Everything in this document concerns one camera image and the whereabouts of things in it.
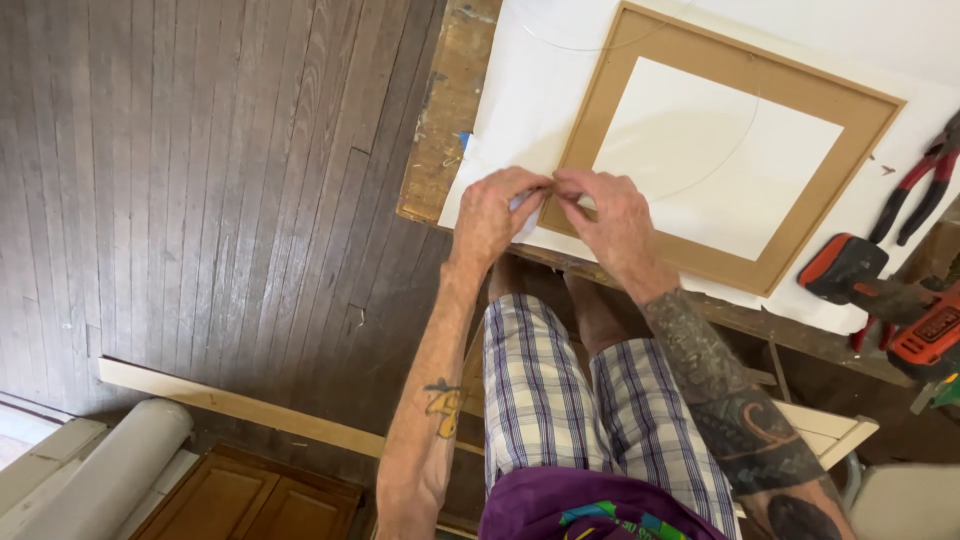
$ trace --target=left hand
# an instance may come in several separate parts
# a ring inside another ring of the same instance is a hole
[[[460,200],[450,261],[466,266],[482,278],[546,199],[548,192],[543,188],[552,182],[549,177],[510,167],[468,187]],[[533,191],[526,200],[510,210],[510,202],[528,189]]]

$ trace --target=purple shirt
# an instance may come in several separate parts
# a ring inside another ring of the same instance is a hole
[[[487,498],[479,537],[491,540],[727,540],[707,520],[643,480],[568,469],[517,469]]]

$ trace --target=workbench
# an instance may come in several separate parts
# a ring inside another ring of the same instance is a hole
[[[493,31],[502,0],[448,0],[417,123],[396,213],[438,227],[447,191],[457,174],[463,146],[460,132],[471,132],[483,91]],[[618,287],[599,265],[526,245],[511,251],[525,258]],[[887,362],[875,346],[855,353],[848,337],[774,315],[691,293],[691,301],[717,325],[846,366],[901,386],[915,383]]]

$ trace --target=pliers handle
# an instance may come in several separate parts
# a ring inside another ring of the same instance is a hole
[[[870,241],[878,244],[883,240],[893,227],[894,221],[897,220],[897,214],[910,190],[926,173],[930,172],[930,169],[934,169],[933,181],[930,182],[924,198],[903,222],[900,234],[897,236],[897,245],[906,245],[910,236],[920,228],[944,199],[958,157],[960,157],[960,111],[953,115],[944,130],[934,139],[924,157],[910,169],[890,194],[870,233]]]

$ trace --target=white roll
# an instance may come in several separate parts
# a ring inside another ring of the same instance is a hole
[[[181,405],[140,402],[14,540],[112,537],[192,428]]]

